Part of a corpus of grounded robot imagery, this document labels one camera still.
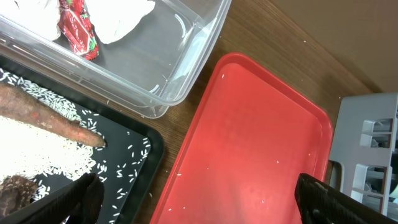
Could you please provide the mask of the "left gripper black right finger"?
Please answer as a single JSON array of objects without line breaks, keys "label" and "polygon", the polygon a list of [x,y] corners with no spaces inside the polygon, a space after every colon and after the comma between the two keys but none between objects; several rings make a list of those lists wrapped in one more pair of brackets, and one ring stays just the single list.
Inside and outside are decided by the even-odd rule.
[{"label": "left gripper black right finger", "polygon": [[302,224],[397,224],[306,173],[298,176],[295,200]]}]

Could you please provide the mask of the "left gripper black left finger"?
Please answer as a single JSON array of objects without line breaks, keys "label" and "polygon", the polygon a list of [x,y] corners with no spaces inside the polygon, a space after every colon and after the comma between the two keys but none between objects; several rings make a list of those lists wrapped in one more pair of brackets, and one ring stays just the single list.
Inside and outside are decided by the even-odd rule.
[{"label": "left gripper black left finger", "polygon": [[96,223],[104,199],[104,183],[94,173],[1,219],[3,224]]}]

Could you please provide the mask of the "brown carrot piece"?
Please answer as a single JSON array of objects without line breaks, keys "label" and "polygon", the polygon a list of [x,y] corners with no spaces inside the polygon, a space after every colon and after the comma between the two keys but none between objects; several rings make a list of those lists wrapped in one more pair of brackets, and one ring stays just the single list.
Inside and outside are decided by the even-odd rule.
[{"label": "brown carrot piece", "polygon": [[91,147],[105,147],[106,141],[78,120],[69,120],[21,88],[1,83],[1,116],[44,129]]}]

